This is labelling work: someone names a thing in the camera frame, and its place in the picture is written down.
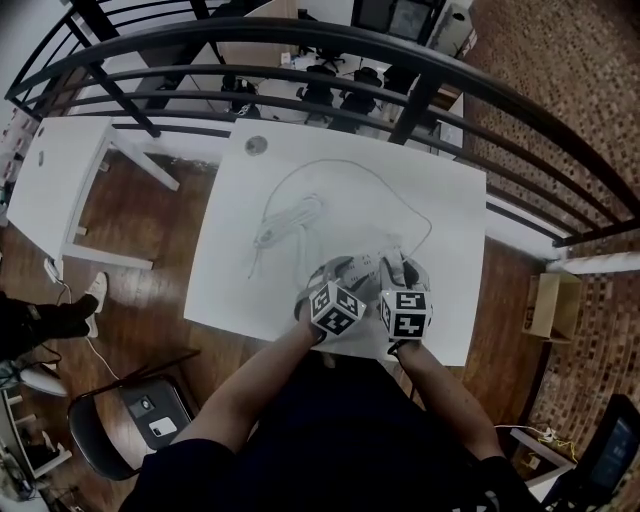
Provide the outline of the black office chair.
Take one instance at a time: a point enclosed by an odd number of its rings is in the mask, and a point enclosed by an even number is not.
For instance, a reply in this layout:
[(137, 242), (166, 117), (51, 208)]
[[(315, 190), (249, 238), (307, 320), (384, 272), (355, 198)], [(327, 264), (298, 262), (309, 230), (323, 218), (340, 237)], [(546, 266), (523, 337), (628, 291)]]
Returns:
[[(382, 81), (378, 77), (378, 73), (373, 68), (364, 66), (354, 72), (354, 81), (380, 88)], [(376, 107), (376, 101), (373, 96), (364, 92), (349, 92), (344, 96), (340, 109), (352, 113), (367, 116)], [(337, 130), (355, 134), (359, 129), (359, 124), (348, 119), (337, 119)]]
[[(312, 65), (306, 68), (308, 73), (321, 74), (326, 77), (335, 78), (336, 73), (321, 65)], [(331, 88), (327, 85), (308, 83), (305, 87), (300, 87), (296, 96), (305, 102), (319, 104), (322, 106), (332, 107), (334, 95)]]

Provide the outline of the person's dark shirt torso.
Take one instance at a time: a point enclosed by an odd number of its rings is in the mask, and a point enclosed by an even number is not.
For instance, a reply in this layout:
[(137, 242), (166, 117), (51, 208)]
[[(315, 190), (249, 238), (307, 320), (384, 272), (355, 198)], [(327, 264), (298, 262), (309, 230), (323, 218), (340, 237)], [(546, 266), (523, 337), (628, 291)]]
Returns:
[(238, 452), (187, 440), (147, 456), (120, 512), (544, 511), (378, 362), (311, 353)]

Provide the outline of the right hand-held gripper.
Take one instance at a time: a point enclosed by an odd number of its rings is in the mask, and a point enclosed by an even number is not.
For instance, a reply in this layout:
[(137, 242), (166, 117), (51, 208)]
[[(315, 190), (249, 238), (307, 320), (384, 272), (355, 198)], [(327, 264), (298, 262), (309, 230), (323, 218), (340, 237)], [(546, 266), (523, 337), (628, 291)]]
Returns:
[(414, 259), (404, 269), (402, 254), (385, 249), (380, 259), (380, 319), (389, 341), (421, 341), (431, 325), (433, 304), (426, 270)]

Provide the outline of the white square table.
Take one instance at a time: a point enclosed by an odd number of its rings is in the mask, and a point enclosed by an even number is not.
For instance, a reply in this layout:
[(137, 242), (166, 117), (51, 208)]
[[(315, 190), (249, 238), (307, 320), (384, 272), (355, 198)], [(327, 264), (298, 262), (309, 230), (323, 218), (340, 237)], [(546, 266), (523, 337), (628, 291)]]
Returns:
[[(246, 141), (267, 139), (250, 156)], [(398, 243), (428, 273), (424, 343), (465, 364), (479, 298), (486, 176), (427, 152), (328, 129), (241, 120), (217, 171), (184, 315), (272, 341), (321, 265)]]

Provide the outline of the black framed glass door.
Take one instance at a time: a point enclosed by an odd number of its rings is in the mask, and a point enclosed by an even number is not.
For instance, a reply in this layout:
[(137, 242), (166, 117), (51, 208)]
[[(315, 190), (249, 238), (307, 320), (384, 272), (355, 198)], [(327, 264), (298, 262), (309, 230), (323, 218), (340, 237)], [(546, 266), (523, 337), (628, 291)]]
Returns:
[(351, 25), (425, 45), (447, 0), (354, 0)]

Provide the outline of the black metal railing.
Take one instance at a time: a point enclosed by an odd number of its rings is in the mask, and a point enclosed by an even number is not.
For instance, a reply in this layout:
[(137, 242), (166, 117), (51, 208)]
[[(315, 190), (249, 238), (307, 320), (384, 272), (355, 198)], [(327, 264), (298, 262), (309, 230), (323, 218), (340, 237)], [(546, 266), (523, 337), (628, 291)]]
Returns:
[[(488, 208), (552, 241), (557, 248), (591, 243), (629, 232), (640, 232), (640, 196), (635, 194), (609, 163), (577, 133), (551, 113), (487, 74), (434, 51), (359, 28), (319, 21), (240, 17), (207, 18), (169, 24), (136, 34), (118, 36), (93, 44), (83, 34), (71, 14), (59, 21), (77, 40), (66, 58), (33, 71), (24, 65), (6, 93), (6, 99), (23, 112), (42, 119), (55, 111), (83, 106), (75, 96), (82, 88), (98, 85), (97, 102), (122, 128), (142, 130), (150, 135), (164, 132), (190, 134), (193, 121), (200, 119), (200, 133), (222, 137), (218, 122), (232, 122), (232, 113), (199, 113), (194, 109), (171, 109), (171, 100), (225, 100), (242, 102), (250, 108), (277, 107), (305, 115), (317, 115), (325, 126), (337, 130), (337, 119), (355, 121), (385, 132), (396, 144), (409, 141), (451, 152), (463, 162), (478, 166), (505, 181), (491, 186)], [(146, 69), (110, 73), (108, 58), (141, 50), (163, 50), (175, 45), (200, 46), (208, 43), (282, 43), (307, 49), (339, 50), (345, 53), (399, 64), (414, 72), (415, 85), (405, 93), (355, 82), (354, 75), (341, 78), (288, 69), (281, 65), (253, 64), (166, 64)], [(364, 92), (375, 98), (376, 107), (367, 116), (300, 100), (296, 95), (250, 94), (232, 90), (213, 91), (159, 89), (127, 92), (122, 83), (130, 79), (177, 80), (189, 75), (226, 75), (262, 78), (286, 83), (327, 85), (343, 98), (349, 92)], [(442, 86), (449, 86), (492, 106), (528, 126), (577, 162), (599, 183), (607, 196), (623, 205), (616, 213), (604, 198), (578, 183), (548, 159), (516, 141), (464, 117), (444, 111), (435, 103)], [(69, 94), (68, 101), (62, 100)]]

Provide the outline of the white shelf rack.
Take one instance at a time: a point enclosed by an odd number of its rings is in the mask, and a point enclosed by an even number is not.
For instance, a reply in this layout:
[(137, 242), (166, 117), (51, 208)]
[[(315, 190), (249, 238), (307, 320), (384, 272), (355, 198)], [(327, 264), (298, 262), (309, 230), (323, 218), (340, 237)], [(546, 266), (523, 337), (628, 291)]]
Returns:
[(37, 480), (71, 459), (72, 452), (49, 440), (35, 414), (20, 417), (14, 409), (22, 402), (20, 394), (0, 391), (0, 447), (15, 458), (28, 477)]

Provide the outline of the white low bench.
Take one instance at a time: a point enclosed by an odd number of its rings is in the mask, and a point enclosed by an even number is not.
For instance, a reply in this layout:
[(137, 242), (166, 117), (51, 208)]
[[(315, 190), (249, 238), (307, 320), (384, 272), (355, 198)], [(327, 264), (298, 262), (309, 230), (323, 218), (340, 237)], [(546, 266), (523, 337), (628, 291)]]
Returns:
[(530, 469), (525, 483), (531, 494), (542, 502), (558, 479), (576, 464), (519, 428), (512, 427), (510, 435), (525, 449), (524, 463)]

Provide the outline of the cardboard box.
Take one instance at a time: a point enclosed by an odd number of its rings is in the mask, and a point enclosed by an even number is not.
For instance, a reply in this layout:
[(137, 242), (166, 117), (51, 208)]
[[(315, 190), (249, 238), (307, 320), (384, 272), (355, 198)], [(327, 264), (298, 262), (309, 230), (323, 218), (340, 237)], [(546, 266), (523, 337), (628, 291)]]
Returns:
[(546, 342), (573, 340), (582, 281), (569, 273), (541, 273), (529, 281), (522, 332)]

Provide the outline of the person's left forearm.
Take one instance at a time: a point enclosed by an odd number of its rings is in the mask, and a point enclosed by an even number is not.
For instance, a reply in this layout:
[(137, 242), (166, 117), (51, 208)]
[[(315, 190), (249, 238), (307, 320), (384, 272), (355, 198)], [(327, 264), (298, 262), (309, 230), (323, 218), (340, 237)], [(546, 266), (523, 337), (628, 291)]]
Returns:
[(207, 440), (238, 452), (317, 338), (308, 312), (302, 310), (289, 331), (251, 357), (207, 399), (174, 442)]

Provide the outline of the white side table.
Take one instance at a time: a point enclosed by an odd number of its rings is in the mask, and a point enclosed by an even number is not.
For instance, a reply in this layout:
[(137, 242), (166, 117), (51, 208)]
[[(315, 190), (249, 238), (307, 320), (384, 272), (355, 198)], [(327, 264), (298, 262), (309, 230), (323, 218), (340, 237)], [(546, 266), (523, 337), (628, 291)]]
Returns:
[(40, 124), (21, 166), (7, 218), (47, 256), (150, 270), (153, 262), (75, 243), (80, 218), (107, 150), (115, 147), (172, 191), (179, 182), (107, 117), (54, 117)]

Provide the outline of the black tablet screen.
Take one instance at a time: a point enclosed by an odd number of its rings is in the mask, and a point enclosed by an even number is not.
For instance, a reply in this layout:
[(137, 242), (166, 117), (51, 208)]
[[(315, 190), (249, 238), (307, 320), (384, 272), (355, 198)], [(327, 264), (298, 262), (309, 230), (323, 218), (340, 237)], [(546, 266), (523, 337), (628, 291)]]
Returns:
[(640, 411), (622, 394), (611, 396), (582, 458), (562, 474), (541, 506), (549, 512), (587, 512), (608, 504), (640, 450)]

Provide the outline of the grey stool seat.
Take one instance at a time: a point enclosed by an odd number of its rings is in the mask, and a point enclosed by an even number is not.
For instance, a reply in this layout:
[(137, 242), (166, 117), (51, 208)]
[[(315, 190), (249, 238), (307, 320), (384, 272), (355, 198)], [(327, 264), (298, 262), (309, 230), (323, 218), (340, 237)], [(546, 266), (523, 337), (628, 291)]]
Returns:
[(68, 396), (62, 381), (46, 372), (25, 368), (20, 372), (19, 378), (22, 384), (33, 390), (61, 398)]

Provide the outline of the black folding chair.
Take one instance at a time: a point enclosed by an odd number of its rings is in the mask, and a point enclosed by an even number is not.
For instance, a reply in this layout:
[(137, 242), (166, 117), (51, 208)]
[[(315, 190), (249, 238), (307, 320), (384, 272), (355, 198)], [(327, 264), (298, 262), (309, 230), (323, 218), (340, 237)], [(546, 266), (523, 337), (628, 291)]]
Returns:
[(81, 454), (97, 474), (112, 481), (124, 481), (136, 476), (140, 470), (131, 466), (111, 441), (100, 418), (96, 397), (111, 391), (119, 394), (121, 387), (152, 376), (173, 377), (167, 372), (168, 369), (199, 354), (198, 350), (191, 349), (158, 366), (151, 368), (143, 366), (111, 384), (79, 395), (72, 400), (67, 414), (71, 435)]

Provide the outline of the black hard case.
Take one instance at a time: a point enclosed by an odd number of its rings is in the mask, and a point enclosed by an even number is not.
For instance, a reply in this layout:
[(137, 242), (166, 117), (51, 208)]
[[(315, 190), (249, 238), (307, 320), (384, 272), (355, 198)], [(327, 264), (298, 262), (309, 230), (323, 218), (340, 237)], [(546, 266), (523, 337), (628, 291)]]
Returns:
[[(151, 450), (158, 451), (170, 445), (194, 419), (181, 388), (169, 375), (152, 376), (136, 381), (129, 386), (121, 387), (119, 394), (136, 428)], [(173, 420), (177, 432), (158, 438), (151, 432), (149, 424), (164, 417)]]

